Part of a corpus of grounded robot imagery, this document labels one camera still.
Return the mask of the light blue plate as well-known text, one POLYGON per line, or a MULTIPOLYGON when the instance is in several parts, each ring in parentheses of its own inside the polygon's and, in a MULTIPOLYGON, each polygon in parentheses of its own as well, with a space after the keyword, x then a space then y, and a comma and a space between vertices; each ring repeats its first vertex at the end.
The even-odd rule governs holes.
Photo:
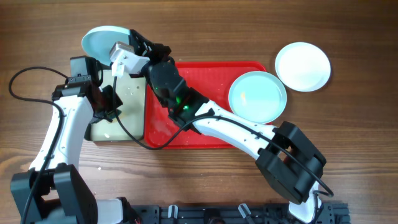
POLYGON ((88 31, 81 40, 85 53, 99 60, 103 65, 110 65, 109 53, 116 42, 129 43, 130 30, 118 26, 99 26, 88 31))

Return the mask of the white plate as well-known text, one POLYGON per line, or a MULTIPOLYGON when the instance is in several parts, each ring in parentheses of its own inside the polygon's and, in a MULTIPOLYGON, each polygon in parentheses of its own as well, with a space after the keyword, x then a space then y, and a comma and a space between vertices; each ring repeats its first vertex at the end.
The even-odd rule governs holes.
POLYGON ((326 53, 307 42, 294 42, 283 47, 274 66, 281 82, 300 92, 319 90, 331 77, 331 63, 326 53))

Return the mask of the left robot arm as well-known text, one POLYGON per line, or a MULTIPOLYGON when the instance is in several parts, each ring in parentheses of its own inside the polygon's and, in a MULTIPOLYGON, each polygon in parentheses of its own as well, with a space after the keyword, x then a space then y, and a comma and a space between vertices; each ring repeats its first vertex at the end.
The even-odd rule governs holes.
POLYGON ((122 223, 124 199, 97 200, 78 171, 86 130, 121 100, 95 82, 56 87, 52 120, 29 170, 14 174, 11 193, 22 223, 122 223))

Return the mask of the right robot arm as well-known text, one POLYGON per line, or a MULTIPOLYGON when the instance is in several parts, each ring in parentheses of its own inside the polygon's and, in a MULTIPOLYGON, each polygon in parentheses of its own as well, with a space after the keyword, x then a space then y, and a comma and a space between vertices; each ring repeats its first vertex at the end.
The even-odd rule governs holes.
POLYGON ((149 58, 139 72, 180 130, 220 139, 253 157, 269 185, 289 201, 290 214, 303 223, 315 221, 326 159, 296 125, 284 121, 277 128, 236 116, 187 85, 170 47, 134 29, 129 45, 136 55, 149 58))

